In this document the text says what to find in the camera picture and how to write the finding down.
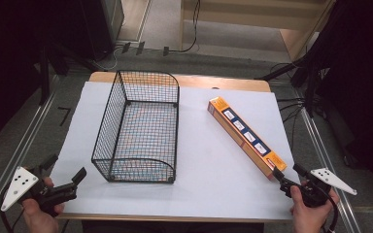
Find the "white paper sheet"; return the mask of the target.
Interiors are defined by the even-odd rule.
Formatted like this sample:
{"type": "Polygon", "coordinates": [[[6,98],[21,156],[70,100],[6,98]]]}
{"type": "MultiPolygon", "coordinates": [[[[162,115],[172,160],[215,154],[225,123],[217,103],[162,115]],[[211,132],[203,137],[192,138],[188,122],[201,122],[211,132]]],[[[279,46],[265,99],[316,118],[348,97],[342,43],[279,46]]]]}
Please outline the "white paper sheet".
{"type": "Polygon", "coordinates": [[[293,163],[276,97],[271,92],[184,87],[176,180],[163,183],[109,183],[91,162],[110,92],[108,83],[87,82],[72,117],[51,177],[64,184],[81,168],[87,175],[65,218],[187,219],[196,221],[286,221],[292,202],[268,180],[208,113],[220,96],[275,151],[293,163]]]}

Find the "long orange box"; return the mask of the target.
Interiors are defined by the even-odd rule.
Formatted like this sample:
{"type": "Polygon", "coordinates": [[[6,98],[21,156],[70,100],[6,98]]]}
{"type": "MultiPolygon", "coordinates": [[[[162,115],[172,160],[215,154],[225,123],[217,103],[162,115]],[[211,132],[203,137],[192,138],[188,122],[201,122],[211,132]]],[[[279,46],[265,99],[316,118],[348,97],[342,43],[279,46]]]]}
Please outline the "long orange box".
{"type": "Polygon", "coordinates": [[[211,99],[207,110],[268,180],[273,178],[275,169],[280,172],[287,169],[286,162],[251,129],[222,97],[211,99]]]}

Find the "aluminium floor rail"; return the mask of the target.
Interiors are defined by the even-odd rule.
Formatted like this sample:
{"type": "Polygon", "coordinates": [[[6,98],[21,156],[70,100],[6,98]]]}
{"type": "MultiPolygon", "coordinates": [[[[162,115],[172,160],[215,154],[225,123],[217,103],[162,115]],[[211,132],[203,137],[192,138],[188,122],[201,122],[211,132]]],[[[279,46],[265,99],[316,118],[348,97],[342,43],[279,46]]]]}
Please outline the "aluminium floor rail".
{"type": "MultiPolygon", "coordinates": [[[[330,160],[329,154],[322,141],[321,134],[314,120],[309,116],[306,110],[302,110],[301,115],[311,137],[321,166],[324,168],[328,168],[332,173],[335,173],[334,166],[330,160]]],[[[354,213],[352,205],[350,204],[348,193],[341,190],[340,188],[335,188],[335,192],[340,197],[340,202],[338,205],[339,213],[344,222],[347,233],[362,233],[360,227],[357,224],[356,215],[354,213]]]]}
{"type": "Polygon", "coordinates": [[[40,97],[34,93],[1,131],[0,193],[14,169],[23,162],[28,154],[32,142],[48,114],[59,82],[58,75],[52,76],[48,99],[42,105],[38,105],[40,97]]]}

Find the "light wooden bench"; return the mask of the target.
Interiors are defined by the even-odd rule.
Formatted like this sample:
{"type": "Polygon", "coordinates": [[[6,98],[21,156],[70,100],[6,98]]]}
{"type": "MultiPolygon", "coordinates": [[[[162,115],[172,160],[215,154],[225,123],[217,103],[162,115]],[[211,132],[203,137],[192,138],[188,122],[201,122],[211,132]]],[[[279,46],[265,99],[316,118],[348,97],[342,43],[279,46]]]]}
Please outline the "light wooden bench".
{"type": "Polygon", "coordinates": [[[278,28],[292,61],[320,32],[337,0],[200,0],[199,19],[278,28]]]}

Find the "black metal stand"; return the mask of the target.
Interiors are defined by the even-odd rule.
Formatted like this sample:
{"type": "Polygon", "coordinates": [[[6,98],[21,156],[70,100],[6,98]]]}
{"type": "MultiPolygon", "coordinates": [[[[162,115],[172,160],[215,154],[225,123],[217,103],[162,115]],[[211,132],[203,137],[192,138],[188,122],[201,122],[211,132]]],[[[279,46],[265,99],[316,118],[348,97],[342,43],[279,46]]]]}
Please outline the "black metal stand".
{"type": "Polygon", "coordinates": [[[290,78],[290,83],[293,87],[301,87],[306,84],[304,92],[304,107],[309,117],[313,117],[313,106],[315,89],[318,82],[320,66],[314,62],[311,57],[304,55],[291,63],[285,64],[282,68],[276,71],[271,71],[269,74],[259,78],[260,81],[269,82],[279,76],[295,69],[295,73],[290,78]]]}

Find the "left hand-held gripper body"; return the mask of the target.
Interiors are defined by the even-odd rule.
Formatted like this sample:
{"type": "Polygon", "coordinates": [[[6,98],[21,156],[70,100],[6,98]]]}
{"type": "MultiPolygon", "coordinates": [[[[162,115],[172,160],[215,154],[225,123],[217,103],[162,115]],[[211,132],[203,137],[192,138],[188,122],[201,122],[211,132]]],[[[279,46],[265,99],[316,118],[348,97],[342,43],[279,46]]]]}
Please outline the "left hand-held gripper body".
{"type": "Polygon", "coordinates": [[[30,170],[17,167],[0,204],[0,210],[6,212],[15,203],[21,204],[25,199],[31,198],[37,201],[43,212],[57,216],[54,207],[75,199],[77,189],[78,186],[73,182],[55,187],[46,185],[39,167],[30,170]]]}

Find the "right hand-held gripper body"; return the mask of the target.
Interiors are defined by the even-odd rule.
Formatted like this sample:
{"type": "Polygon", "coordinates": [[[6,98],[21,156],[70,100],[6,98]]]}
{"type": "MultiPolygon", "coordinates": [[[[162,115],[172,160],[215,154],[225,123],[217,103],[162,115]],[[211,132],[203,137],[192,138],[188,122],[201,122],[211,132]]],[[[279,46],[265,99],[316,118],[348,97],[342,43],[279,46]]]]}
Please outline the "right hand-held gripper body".
{"type": "Polygon", "coordinates": [[[348,184],[342,181],[328,168],[315,169],[307,171],[306,184],[295,183],[286,177],[280,183],[280,190],[289,198],[291,198],[290,188],[298,186],[304,205],[310,208],[316,208],[326,203],[329,196],[329,191],[332,187],[340,188],[352,195],[357,195],[357,191],[351,188],[348,184]]]}

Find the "dark cabinet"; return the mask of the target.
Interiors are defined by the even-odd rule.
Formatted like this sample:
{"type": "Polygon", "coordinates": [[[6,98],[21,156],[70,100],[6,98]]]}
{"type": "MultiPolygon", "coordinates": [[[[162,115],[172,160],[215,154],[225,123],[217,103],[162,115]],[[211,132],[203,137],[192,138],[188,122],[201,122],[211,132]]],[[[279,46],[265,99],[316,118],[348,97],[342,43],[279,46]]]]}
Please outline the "dark cabinet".
{"type": "Polygon", "coordinates": [[[80,0],[88,36],[89,58],[103,59],[115,49],[124,20],[121,0],[80,0]]]}

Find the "black wire mesh basket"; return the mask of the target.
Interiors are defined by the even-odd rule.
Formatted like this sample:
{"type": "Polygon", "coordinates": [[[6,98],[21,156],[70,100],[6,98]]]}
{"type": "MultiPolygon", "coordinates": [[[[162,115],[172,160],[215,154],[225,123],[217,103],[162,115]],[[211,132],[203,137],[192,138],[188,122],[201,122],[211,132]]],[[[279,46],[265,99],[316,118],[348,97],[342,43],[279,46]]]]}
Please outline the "black wire mesh basket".
{"type": "Polygon", "coordinates": [[[108,182],[173,183],[180,87],[168,73],[120,70],[112,81],[91,162],[108,182]]]}

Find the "person's left hand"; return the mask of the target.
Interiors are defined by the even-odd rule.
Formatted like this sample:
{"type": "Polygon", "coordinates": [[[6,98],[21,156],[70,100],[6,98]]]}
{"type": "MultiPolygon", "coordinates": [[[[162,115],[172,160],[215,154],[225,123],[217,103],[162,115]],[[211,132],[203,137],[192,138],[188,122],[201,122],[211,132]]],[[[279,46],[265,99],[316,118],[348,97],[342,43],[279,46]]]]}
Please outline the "person's left hand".
{"type": "Polygon", "coordinates": [[[29,233],[58,233],[58,220],[43,212],[35,199],[25,199],[22,207],[22,215],[29,233]]]}

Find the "person's right hand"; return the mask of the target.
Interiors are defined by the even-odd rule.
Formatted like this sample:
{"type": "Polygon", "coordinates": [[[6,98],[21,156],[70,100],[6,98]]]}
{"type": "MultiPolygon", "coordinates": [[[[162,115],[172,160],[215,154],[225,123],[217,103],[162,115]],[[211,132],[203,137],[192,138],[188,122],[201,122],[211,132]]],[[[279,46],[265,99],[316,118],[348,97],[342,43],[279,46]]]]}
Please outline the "person's right hand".
{"type": "Polygon", "coordinates": [[[304,205],[301,191],[295,185],[290,188],[290,194],[293,201],[289,209],[292,215],[293,233],[320,233],[321,227],[333,209],[332,203],[327,200],[320,207],[309,208],[304,205]]]}

